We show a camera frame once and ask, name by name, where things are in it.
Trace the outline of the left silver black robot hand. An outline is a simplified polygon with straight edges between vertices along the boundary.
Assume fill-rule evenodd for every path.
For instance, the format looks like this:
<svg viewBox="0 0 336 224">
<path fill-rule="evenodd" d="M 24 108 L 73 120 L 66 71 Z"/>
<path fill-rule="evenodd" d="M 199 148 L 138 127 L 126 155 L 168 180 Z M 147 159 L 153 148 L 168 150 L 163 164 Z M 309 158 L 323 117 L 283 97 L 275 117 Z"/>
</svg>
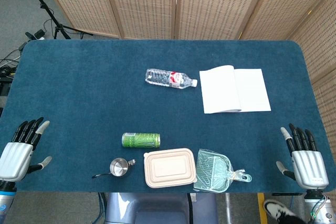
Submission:
<svg viewBox="0 0 336 224">
<path fill-rule="evenodd" d="M 26 174 L 44 169 L 52 160 L 47 156 L 42 162 L 32 165 L 32 155 L 50 122 L 43 117 L 24 121 L 16 129 L 13 138 L 8 142 L 1 154 L 1 181 L 15 183 L 21 181 Z"/>
</svg>

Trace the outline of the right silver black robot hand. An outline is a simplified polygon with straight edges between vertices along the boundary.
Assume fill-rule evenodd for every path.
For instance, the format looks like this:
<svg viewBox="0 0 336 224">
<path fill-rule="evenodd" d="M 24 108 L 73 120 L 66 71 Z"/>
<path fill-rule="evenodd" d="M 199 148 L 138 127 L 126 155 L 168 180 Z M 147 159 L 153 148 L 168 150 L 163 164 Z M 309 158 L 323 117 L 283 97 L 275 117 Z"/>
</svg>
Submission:
<svg viewBox="0 0 336 224">
<path fill-rule="evenodd" d="M 293 171 L 285 168 L 280 161 L 277 168 L 284 175 L 297 182 L 306 190 L 322 190 L 329 184 L 322 154 L 318 151 L 315 138 L 308 130 L 302 130 L 289 124 L 291 132 L 281 127 L 281 133 L 286 141 L 291 157 Z"/>
</svg>

